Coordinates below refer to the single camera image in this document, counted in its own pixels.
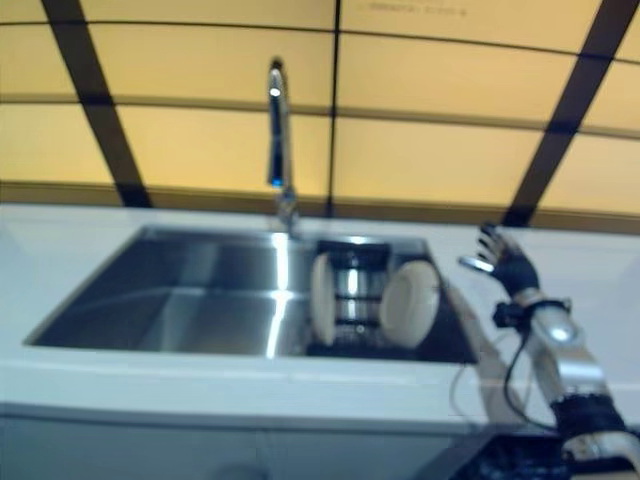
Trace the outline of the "right robot hand black glove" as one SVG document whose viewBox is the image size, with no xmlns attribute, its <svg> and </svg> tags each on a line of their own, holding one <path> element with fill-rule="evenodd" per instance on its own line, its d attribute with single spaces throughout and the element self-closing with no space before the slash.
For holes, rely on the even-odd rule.
<svg viewBox="0 0 640 480">
<path fill-rule="evenodd" d="M 463 255 L 458 263 L 496 280 L 512 298 L 528 289 L 540 289 L 538 273 L 516 240 L 492 223 L 480 226 L 479 250 Z"/>
</svg>

